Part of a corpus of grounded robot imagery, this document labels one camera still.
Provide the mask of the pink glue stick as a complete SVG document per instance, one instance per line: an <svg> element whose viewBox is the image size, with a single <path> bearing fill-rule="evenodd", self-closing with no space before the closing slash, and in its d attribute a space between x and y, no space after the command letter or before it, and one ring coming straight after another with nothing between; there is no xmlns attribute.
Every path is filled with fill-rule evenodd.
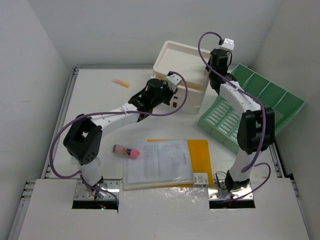
<svg viewBox="0 0 320 240"><path fill-rule="evenodd" d="M118 155L126 156L131 159L137 159L140 157L140 151L138 149L128 148L119 144L115 144L113 146L112 152Z"/></svg>

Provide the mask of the white three-drawer organizer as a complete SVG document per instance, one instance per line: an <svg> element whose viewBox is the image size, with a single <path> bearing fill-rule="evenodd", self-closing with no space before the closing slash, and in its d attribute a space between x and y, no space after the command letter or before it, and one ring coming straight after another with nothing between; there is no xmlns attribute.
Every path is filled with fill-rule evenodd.
<svg viewBox="0 0 320 240"><path fill-rule="evenodd" d="M199 56L198 48L166 41L153 65L153 74L166 76L170 71L181 74L186 82L202 86L202 91L188 88L188 96L181 109L187 114L198 114L209 85L209 72Z"/></svg>

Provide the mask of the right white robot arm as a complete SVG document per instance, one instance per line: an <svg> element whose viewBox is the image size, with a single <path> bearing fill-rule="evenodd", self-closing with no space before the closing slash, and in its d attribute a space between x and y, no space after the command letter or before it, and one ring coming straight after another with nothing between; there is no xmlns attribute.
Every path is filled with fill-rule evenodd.
<svg viewBox="0 0 320 240"><path fill-rule="evenodd" d="M239 151L224 180L228 192L245 188L260 152L275 140L275 113L255 96L245 92L236 77L228 73L228 51L213 49L207 63L210 86L240 117L237 133Z"/></svg>

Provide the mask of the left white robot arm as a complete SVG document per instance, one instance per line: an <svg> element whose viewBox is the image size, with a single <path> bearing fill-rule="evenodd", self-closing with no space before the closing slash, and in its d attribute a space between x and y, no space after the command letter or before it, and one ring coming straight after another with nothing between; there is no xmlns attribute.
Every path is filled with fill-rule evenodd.
<svg viewBox="0 0 320 240"><path fill-rule="evenodd" d="M142 121L162 103L169 105L181 81L177 74L169 75L165 80L151 78L114 113L86 116L71 125L63 145L77 160L81 176L88 185L95 187L103 179L96 160L102 138L122 126Z"/></svg>

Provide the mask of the white drawer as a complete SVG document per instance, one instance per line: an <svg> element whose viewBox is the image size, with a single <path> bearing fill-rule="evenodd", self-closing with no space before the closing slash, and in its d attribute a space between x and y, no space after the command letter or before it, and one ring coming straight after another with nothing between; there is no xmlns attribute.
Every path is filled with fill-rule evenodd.
<svg viewBox="0 0 320 240"><path fill-rule="evenodd" d="M160 80L164 80L166 77L164 75L159 75L159 74L154 74L153 77L155 77L156 79L160 79ZM197 91L202 91L203 88L201 85L192 83L192 82L187 82L187 87L189 89L193 89L193 90L197 90Z"/></svg>

